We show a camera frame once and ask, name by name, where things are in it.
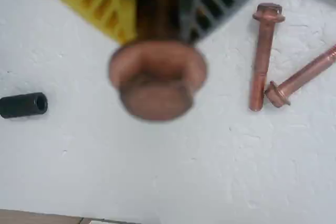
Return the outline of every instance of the copper-coated bolt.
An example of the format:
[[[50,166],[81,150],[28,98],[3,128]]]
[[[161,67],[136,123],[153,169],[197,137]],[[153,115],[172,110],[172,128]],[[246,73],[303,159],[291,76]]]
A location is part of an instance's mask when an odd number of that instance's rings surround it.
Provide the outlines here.
[[[321,54],[318,58],[310,62],[303,69],[298,71],[280,86],[277,86],[273,81],[266,90],[267,98],[275,107],[290,105],[288,97],[295,91],[300,89],[307,82],[314,79],[320,73],[328,69],[336,62],[336,45],[327,52]]]
[[[249,107],[253,111],[260,111],[264,103],[264,88],[275,24],[283,22],[285,17],[282,16],[282,7],[280,5],[263,3],[258,6],[253,18],[260,21],[260,27]]]
[[[179,0],[137,0],[137,5],[138,38],[114,53],[109,77],[130,114],[171,120],[192,107],[206,63],[179,38]]]

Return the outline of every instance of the white textured surface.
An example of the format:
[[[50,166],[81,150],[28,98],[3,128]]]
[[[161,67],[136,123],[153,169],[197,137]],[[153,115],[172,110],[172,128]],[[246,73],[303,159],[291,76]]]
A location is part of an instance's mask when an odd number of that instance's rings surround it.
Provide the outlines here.
[[[117,44],[58,0],[0,0],[0,97],[48,114],[0,119],[0,208],[142,223],[335,223],[336,66],[292,107],[247,109],[260,2],[283,5],[269,78],[335,43],[335,0],[252,0],[200,44],[210,77],[168,124],[130,118],[107,79]]]

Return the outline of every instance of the bolt head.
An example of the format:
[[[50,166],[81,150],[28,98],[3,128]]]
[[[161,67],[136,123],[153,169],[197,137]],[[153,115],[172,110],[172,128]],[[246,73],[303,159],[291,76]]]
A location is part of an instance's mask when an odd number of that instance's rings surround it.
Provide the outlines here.
[[[282,6],[273,3],[262,3],[258,6],[253,18],[260,22],[281,23],[285,21],[282,15]]]
[[[290,105],[290,101],[273,81],[271,81],[268,89],[265,91],[265,95],[277,108],[280,108],[284,105]]]
[[[115,52],[109,70],[127,111],[149,121],[185,114],[206,75],[203,56],[177,40],[133,41]]]

